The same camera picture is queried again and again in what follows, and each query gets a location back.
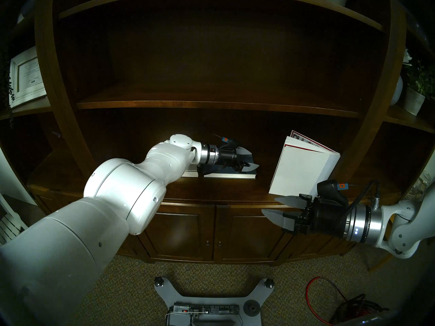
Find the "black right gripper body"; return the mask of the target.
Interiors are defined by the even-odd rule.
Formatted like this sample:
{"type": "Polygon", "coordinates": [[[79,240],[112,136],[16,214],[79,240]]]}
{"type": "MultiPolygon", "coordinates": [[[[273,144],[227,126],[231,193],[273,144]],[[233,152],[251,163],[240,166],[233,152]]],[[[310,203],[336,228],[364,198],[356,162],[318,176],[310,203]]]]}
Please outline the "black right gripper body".
{"type": "Polygon", "coordinates": [[[345,195],[328,197],[317,196],[313,199],[309,195],[299,195],[307,200],[307,206],[301,216],[298,232],[309,234],[325,234],[331,236],[343,236],[345,234],[346,219],[342,218],[349,206],[345,195]]]}

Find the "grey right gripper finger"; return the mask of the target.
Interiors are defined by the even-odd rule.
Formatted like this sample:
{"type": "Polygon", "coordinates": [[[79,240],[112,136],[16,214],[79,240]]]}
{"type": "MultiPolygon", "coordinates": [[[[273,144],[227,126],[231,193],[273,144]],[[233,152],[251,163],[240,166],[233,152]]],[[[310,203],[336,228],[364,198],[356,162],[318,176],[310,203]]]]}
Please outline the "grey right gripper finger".
{"type": "Polygon", "coordinates": [[[296,219],[301,216],[301,211],[282,211],[277,209],[262,209],[262,214],[273,224],[283,228],[287,233],[297,233],[296,219]]]}
{"type": "Polygon", "coordinates": [[[312,202],[312,196],[299,194],[298,196],[281,196],[274,200],[288,207],[307,207],[312,202]]]}

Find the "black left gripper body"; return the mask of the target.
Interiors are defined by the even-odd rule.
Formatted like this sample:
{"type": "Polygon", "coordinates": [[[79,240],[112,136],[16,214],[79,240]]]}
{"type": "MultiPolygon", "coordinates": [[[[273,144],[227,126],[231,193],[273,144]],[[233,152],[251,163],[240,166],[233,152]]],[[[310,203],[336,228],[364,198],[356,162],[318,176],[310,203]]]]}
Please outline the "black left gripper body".
{"type": "Polygon", "coordinates": [[[243,171],[245,168],[244,154],[235,148],[217,148],[217,165],[229,166],[235,171],[243,171]]]}

